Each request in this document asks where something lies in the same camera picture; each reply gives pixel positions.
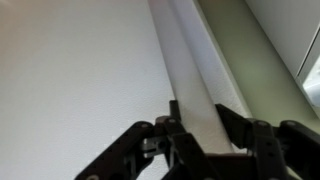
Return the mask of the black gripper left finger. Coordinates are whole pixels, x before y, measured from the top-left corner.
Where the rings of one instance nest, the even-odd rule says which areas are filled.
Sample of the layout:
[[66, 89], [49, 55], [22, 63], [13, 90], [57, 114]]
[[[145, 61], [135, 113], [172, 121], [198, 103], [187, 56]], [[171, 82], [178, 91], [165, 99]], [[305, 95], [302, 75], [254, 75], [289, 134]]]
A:
[[138, 121], [85, 167], [74, 180], [136, 180], [158, 155], [168, 172], [162, 180], [217, 180], [217, 172], [181, 123], [177, 100], [155, 124]]

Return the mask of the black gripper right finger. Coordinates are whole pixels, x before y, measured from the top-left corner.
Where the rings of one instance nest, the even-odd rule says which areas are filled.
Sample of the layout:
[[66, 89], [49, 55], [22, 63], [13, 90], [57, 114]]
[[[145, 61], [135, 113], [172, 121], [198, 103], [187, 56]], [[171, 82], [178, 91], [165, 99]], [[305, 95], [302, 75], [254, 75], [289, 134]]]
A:
[[222, 104], [216, 109], [231, 142], [252, 155], [257, 180], [320, 180], [320, 135], [305, 125], [281, 121], [278, 127], [245, 118]]

